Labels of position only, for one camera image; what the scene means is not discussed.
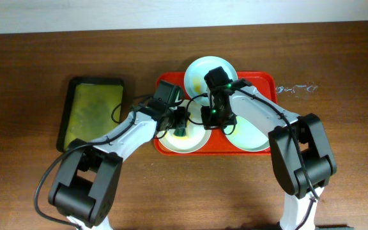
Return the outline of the white plate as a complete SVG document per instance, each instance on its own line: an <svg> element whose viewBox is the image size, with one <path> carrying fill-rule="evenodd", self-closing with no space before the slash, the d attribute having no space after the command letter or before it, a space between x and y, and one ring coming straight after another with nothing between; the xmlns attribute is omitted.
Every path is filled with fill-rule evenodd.
<svg viewBox="0 0 368 230"><path fill-rule="evenodd" d="M195 123L201 122L201 105L191 102L188 107L190 119ZM211 130L205 130L202 125L195 125L187 120L185 135L175 135L175 129L169 129L167 134L156 141L169 151L175 153L191 153L201 149L209 140Z"/></svg>

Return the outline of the green and yellow sponge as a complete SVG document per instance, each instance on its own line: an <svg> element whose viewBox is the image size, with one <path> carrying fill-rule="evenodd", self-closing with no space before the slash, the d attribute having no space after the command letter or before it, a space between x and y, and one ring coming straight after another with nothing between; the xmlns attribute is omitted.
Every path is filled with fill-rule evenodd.
<svg viewBox="0 0 368 230"><path fill-rule="evenodd" d="M175 137L187 137L187 131L186 131L186 128L176 128L173 132L173 135Z"/></svg>

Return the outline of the light blue plate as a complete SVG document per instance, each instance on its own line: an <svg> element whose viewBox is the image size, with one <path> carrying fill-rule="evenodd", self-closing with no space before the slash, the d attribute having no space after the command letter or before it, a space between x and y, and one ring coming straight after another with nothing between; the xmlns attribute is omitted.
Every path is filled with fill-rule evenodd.
<svg viewBox="0 0 368 230"><path fill-rule="evenodd" d="M232 81L238 80L238 74L232 64L221 57L205 56L196 59L187 68L184 76L184 86L187 95L193 98L209 89L204 80L205 75L212 69L222 67Z"/></svg>

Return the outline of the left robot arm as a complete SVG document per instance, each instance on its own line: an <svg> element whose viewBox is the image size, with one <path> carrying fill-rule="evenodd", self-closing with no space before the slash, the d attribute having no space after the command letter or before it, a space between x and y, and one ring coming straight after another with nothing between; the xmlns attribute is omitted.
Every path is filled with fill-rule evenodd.
<svg viewBox="0 0 368 230"><path fill-rule="evenodd" d="M59 166L48 202L76 229L89 229L104 222L113 204L121 168L138 147L157 133L179 123L183 90L161 81L148 103L132 108L126 120L109 133L85 142L75 139L55 161Z"/></svg>

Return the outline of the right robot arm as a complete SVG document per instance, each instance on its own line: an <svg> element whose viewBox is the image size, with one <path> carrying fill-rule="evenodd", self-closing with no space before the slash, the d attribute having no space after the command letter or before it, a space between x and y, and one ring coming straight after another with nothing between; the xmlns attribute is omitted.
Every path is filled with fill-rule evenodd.
<svg viewBox="0 0 368 230"><path fill-rule="evenodd" d="M236 127L241 117L268 138L275 178L285 192L280 229L315 229L321 193L337 172L325 128L310 113L287 111L263 96L245 79L231 80L220 66L204 80L209 104L201 108L206 129Z"/></svg>

